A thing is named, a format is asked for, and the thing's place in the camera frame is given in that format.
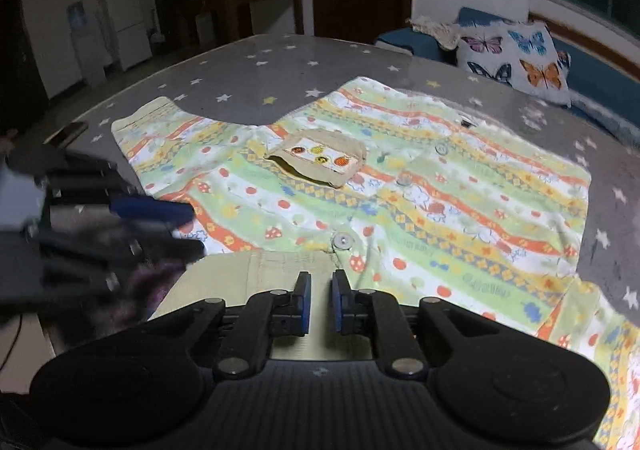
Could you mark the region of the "colourful patterned child's garment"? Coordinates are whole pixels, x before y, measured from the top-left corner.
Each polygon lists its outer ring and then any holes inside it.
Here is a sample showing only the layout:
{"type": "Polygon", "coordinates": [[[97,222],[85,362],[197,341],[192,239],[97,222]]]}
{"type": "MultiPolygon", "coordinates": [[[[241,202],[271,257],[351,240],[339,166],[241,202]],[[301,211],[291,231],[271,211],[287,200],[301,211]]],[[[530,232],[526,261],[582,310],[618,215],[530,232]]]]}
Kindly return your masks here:
{"type": "Polygon", "coordinates": [[[446,100],[368,78],[269,125],[160,97],[114,122],[151,196],[210,254],[325,251],[350,282],[436,295],[605,372],[608,449],[639,444],[639,162],[581,127],[563,158],[446,100]]]}

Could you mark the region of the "water dispenser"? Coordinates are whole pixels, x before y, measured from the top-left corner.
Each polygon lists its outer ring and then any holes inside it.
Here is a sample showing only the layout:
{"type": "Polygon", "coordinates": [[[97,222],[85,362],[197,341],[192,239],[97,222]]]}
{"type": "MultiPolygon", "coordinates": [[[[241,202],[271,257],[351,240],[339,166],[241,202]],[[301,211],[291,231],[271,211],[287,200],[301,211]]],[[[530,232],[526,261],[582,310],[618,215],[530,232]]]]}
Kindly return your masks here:
{"type": "Polygon", "coordinates": [[[106,82],[103,47],[99,36],[90,24],[83,2],[70,4],[66,8],[66,14],[70,25],[70,40],[82,78],[90,88],[97,88],[106,82]]]}

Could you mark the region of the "grey star-patterned table cover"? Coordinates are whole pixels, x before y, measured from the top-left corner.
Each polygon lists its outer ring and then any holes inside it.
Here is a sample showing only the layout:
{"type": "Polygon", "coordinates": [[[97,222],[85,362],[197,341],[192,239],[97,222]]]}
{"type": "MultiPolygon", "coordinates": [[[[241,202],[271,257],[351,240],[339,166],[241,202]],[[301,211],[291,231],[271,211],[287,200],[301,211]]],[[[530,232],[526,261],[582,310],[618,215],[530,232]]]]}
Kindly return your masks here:
{"type": "Polygon", "coordinates": [[[439,62],[309,36],[257,36],[158,71],[82,115],[87,131],[74,148],[115,161],[142,188],[116,143],[114,122],[165,97],[186,112],[241,125],[269,125],[368,78],[394,90],[446,100],[465,117],[497,125],[563,158],[572,151],[561,129],[585,129],[639,162],[638,155],[566,110],[439,62]]]}

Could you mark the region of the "white refrigerator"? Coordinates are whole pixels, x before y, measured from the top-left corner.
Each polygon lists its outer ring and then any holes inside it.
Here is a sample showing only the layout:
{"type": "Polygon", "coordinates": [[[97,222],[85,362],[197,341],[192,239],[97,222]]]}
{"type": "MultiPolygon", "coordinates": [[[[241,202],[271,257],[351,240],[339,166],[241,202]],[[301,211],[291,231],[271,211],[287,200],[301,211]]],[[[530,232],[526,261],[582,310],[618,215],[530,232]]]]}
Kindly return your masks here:
{"type": "Polygon", "coordinates": [[[152,57],[139,0],[105,0],[120,68],[127,71],[152,57]]]}

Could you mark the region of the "wooden side table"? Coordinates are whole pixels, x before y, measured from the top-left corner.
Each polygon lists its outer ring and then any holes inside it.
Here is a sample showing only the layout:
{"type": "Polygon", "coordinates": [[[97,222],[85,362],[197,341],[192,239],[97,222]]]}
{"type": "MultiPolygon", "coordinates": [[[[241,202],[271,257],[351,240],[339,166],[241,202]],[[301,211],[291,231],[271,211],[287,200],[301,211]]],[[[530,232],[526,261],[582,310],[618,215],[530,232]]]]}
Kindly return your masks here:
{"type": "Polygon", "coordinates": [[[224,0],[231,42],[255,33],[305,33],[303,0],[224,0]]]}

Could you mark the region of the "cream cloth on sofa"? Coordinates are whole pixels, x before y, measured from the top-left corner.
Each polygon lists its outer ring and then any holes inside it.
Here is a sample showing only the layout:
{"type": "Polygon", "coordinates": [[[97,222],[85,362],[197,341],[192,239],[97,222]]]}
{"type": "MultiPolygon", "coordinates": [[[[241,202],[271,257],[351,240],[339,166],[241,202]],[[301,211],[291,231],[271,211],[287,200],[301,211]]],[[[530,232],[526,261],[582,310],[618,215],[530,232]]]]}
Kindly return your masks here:
{"type": "Polygon", "coordinates": [[[461,27],[455,22],[439,22],[424,15],[407,22],[414,32],[431,36],[445,51],[454,51],[461,40],[461,27]]]}

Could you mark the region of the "butterfly print pillow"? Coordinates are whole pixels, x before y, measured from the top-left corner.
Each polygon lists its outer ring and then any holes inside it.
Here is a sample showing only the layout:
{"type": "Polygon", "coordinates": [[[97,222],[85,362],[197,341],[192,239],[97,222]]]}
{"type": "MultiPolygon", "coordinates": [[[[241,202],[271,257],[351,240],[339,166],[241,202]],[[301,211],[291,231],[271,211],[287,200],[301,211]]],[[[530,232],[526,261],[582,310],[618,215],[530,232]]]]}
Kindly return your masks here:
{"type": "Polygon", "coordinates": [[[558,52],[541,21],[461,27],[458,67],[548,103],[570,104],[570,56],[558,52]]]}

